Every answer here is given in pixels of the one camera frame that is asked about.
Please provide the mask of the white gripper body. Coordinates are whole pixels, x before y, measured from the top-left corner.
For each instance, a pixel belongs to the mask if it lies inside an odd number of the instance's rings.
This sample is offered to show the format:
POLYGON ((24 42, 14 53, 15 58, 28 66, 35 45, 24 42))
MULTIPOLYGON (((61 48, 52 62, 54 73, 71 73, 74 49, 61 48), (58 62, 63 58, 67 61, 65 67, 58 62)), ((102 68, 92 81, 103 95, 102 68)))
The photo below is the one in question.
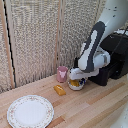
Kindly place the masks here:
POLYGON ((77 80, 77 79, 86 79, 91 76, 96 76, 99 73, 99 70, 95 70, 89 73, 84 73, 79 68, 72 68, 69 73, 69 78, 71 80, 77 80))

